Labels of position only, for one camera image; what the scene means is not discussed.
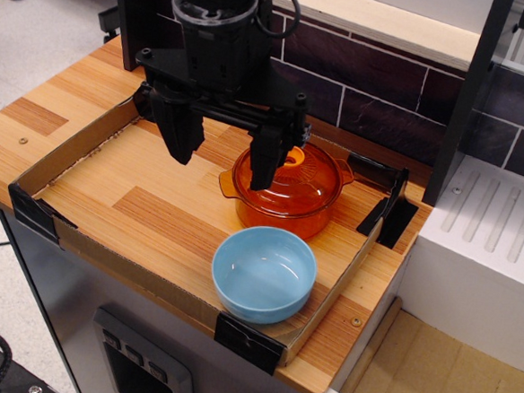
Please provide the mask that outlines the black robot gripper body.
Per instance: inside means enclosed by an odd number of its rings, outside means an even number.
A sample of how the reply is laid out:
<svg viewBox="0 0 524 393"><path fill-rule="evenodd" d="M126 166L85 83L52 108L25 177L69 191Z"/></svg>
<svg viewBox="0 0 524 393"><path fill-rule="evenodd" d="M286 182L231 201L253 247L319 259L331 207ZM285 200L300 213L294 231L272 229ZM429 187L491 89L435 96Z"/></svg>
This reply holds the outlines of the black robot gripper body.
<svg viewBox="0 0 524 393"><path fill-rule="evenodd" d="M197 114L248 131L288 128L293 146L303 146L308 98L271 64L273 41L292 36L301 22L300 3L291 2L293 22L274 31L272 0L171 0L183 45L142 48L135 59L151 89L186 93Z"/></svg>

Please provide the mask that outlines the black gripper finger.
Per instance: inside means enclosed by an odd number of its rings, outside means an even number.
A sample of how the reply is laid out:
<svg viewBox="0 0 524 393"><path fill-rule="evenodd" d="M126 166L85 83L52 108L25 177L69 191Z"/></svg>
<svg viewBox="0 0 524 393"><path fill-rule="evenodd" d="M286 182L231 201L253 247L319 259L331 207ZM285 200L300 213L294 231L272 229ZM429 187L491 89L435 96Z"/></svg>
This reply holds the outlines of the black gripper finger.
<svg viewBox="0 0 524 393"><path fill-rule="evenodd" d="M263 125L249 131L251 190L265 190L272 186L278 167L284 165L286 156L293 148L293 134L288 128Z"/></svg>
<svg viewBox="0 0 524 393"><path fill-rule="evenodd" d="M153 120L170 155L186 165L204 141L203 116L192 109L192 100L186 93L173 92L165 85L156 84L149 101Z"/></svg>

